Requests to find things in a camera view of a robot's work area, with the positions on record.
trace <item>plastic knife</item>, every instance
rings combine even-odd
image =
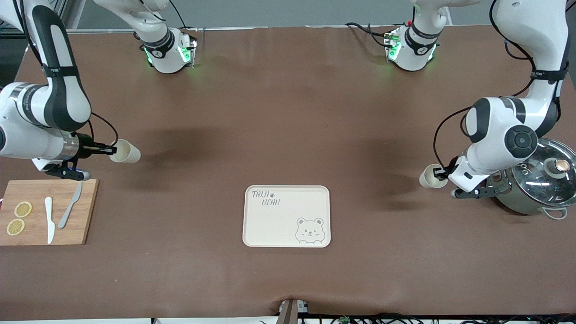
[[[52,244],[56,229],[56,224],[52,221],[52,197],[46,197],[44,205],[46,206],[46,220],[48,222],[48,244]]]
[[[64,226],[66,226],[66,222],[68,221],[68,217],[70,216],[70,212],[72,211],[72,206],[74,206],[74,204],[76,204],[76,202],[80,199],[81,193],[82,193],[82,182],[78,182],[78,187],[76,187],[76,192],[72,196],[72,200],[70,201],[68,208],[64,212],[64,215],[62,215],[62,218],[60,218],[60,222],[58,223],[58,228],[64,228]]]

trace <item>stainless steel pot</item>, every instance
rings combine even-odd
[[[503,190],[498,200],[516,212],[562,220],[566,208],[576,204],[576,153],[558,141],[541,138],[529,159],[491,175],[488,185]]]

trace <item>wire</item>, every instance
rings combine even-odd
[[[468,132],[464,130],[464,119],[465,118],[466,118],[466,115],[462,116],[462,119],[460,119],[460,131],[462,131],[462,134],[469,137],[470,135],[468,134]]]
[[[22,25],[22,31],[24,32],[24,35],[28,40],[30,49],[34,53],[34,56],[36,57],[38,62],[42,64],[42,60],[40,59],[40,53],[38,53],[38,50],[34,46],[34,42],[32,41],[30,34],[28,33],[28,25],[26,23],[26,13],[24,10],[24,0],[20,0],[20,9],[18,9],[18,3],[16,2],[16,0],[12,0],[12,3],[14,4],[14,9],[16,10],[16,16],[18,16],[18,21],[20,22],[20,25]]]
[[[159,16],[156,16],[156,14],[152,10],[150,10],[150,8],[148,8],[148,6],[146,6],[146,4],[144,3],[143,0],[140,0],[140,3],[146,8],[146,10],[148,10],[149,13],[152,14],[152,16],[156,17],[156,19],[158,19],[160,21],[166,21],[166,19],[162,19]]]
[[[366,29],[366,28],[364,28],[363,26],[361,26],[361,25],[359,25],[359,24],[357,24],[357,23],[355,23],[355,22],[349,22],[348,24],[345,24],[344,26],[354,26],[354,27],[358,27],[361,31],[363,31],[363,32],[365,32],[365,33],[368,33],[368,34],[371,33],[371,32],[370,32],[370,29]],[[375,35],[375,36],[384,37],[384,34],[383,34],[383,33],[375,33],[375,32],[372,32],[372,34]]]
[[[345,26],[355,26],[355,27],[358,27],[361,31],[366,32],[366,33],[369,33],[369,34],[372,36],[372,39],[373,39],[378,45],[383,46],[383,47],[386,47],[386,48],[392,48],[391,45],[384,44],[384,43],[380,43],[380,41],[378,41],[378,40],[376,39],[376,36],[378,36],[378,37],[384,37],[384,34],[383,34],[383,33],[375,33],[375,32],[373,32],[372,29],[371,29],[371,27],[370,27],[370,24],[368,24],[368,28],[364,28],[364,27],[362,27],[361,25],[359,25],[359,24],[357,24],[357,23],[355,23],[355,22],[349,22],[348,24],[345,24]]]
[[[182,28],[190,28],[190,26],[186,26],[186,24],[184,23],[184,19],[182,19],[182,15],[180,15],[180,12],[178,11],[178,8],[174,5],[174,2],[172,2],[172,0],[170,0],[170,4],[172,5],[172,7],[174,8],[174,10],[175,10],[176,13],[178,14],[178,18],[180,18],[180,21],[182,22]]]
[[[378,45],[380,45],[380,46],[382,46],[382,47],[386,47],[386,48],[392,48],[392,45],[387,45],[387,44],[384,44],[384,43],[380,43],[380,42],[376,39],[376,37],[374,36],[374,33],[372,32],[372,29],[370,29],[370,24],[368,24],[368,30],[370,31],[370,35],[372,35],[372,39],[373,39]]]
[[[100,150],[106,150],[106,149],[112,148],[114,145],[116,145],[116,143],[118,143],[118,131],[114,128],[114,126],[113,126],[109,121],[107,121],[106,119],[104,119],[104,118],[103,118],[102,116],[100,116],[99,114],[93,112],[92,115],[98,117],[100,120],[102,120],[103,122],[105,122],[106,124],[108,124],[108,126],[110,126],[110,128],[114,131],[114,135],[116,136],[116,139],[114,140],[114,142],[113,142],[112,144],[110,144],[110,145],[108,145],[108,146],[105,146],[105,147],[103,147],[103,148],[100,148]]]
[[[500,324],[506,324],[506,323],[508,323],[508,322],[510,322],[510,321],[515,320],[515,319],[518,318],[518,317],[520,317],[520,315],[512,316],[511,318],[509,318],[509,319],[507,319],[507,320],[505,320],[505,321],[500,322]]]
[[[516,96],[520,95],[522,92],[526,91],[532,85],[532,82],[534,82],[534,79],[530,79],[530,81],[528,81],[528,83],[524,86],[524,88],[522,90],[511,95],[511,97],[516,97]]]
[[[94,128],[92,127],[92,122],[88,119],[88,126],[90,126],[90,136],[94,139]]]
[[[508,48],[508,44],[510,44],[510,42],[508,42],[508,40],[505,40],[505,41],[504,41],[504,48],[506,49],[506,53],[508,53],[508,55],[509,55],[511,58],[514,58],[514,59],[529,59],[529,58],[527,58],[527,57],[520,57],[520,56],[516,56],[516,55],[512,54],[512,53],[510,52],[510,49]]]
[[[445,122],[448,121],[448,119],[464,112],[464,111],[468,111],[470,110],[470,108],[472,108],[472,106],[464,108],[464,109],[460,109],[456,112],[453,112],[452,114],[450,114],[448,117],[444,118],[444,120],[440,123],[440,125],[438,125],[438,128],[436,128],[436,132],[434,132],[434,141],[432,142],[432,148],[434,149],[434,155],[436,156],[436,159],[438,160],[438,164],[440,164],[442,166],[442,169],[446,170],[446,167],[444,166],[444,163],[442,163],[442,160],[440,160],[440,157],[438,156],[438,151],[436,151],[436,140],[438,139],[438,132],[440,131],[440,128],[442,128],[442,125],[444,125]]]
[[[532,66],[532,70],[535,70],[536,64],[534,63],[534,59],[530,56],[530,54],[528,54],[528,52],[526,52],[526,50],[524,48],[522,48],[522,46],[520,46],[520,45],[516,44],[515,42],[506,38],[506,36],[504,36],[502,34],[502,32],[500,31],[498,26],[496,26],[496,22],[494,21],[494,6],[496,5],[496,1],[498,1],[498,0],[493,0],[492,4],[490,5],[490,11],[488,14],[488,17],[490,18],[490,24],[500,34],[500,36],[504,37],[506,52],[508,53],[508,55],[512,56],[513,58],[517,58],[517,59],[527,59],[528,61],[530,61],[530,65]],[[517,56],[513,55],[510,52],[510,50],[508,49],[508,46],[507,46],[508,43],[512,44],[515,48],[518,49],[518,51],[520,51],[522,54],[524,54],[525,58],[518,58]],[[512,96],[516,97],[516,96],[520,95],[522,92],[526,91],[530,87],[530,85],[532,85],[533,81],[534,81],[534,79],[530,79],[530,81],[528,81],[528,84],[522,90],[516,92]]]

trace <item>table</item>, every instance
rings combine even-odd
[[[131,34],[70,36],[93,111],[143,156],[81,162],[101,180],[86,245],[0,248],[1,320],[257,316],[288,298],[339,314],[576,311],[576,210],[523,217],[418,184],[445,116],[528,81],[490,27],[447,27],[417,73],[357,29],[195,35],[196,67],[172,75]],[[30,53],[17,79],[44,82]],[[576,147],[568,79],[562,100],[548,136]],[[469,145],[459,121],[439,136],[445,161]],[[0,169],[1,188],[48,178],[28,161]],[[330,245],[245,246],[252,184],[329,188]]]

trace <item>wooden cutting board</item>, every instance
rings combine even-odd
[[[98,180],[82,182],[80,199],[72,207],[66,226],[58,228],[60,218],[78,186],[73,180],[13,180],[8,182],[0,209],[0,246],[6,245],[72,245],[84,244],[94,208]],[[47,243],[48,229],[44,199],[52,197],[52,221],[56,224],[52,244]],[[32,212],[22,218],[24,230],[15,236],[6,232],[8,223],[17,218],[14,208],[22,202],[32,204]]]

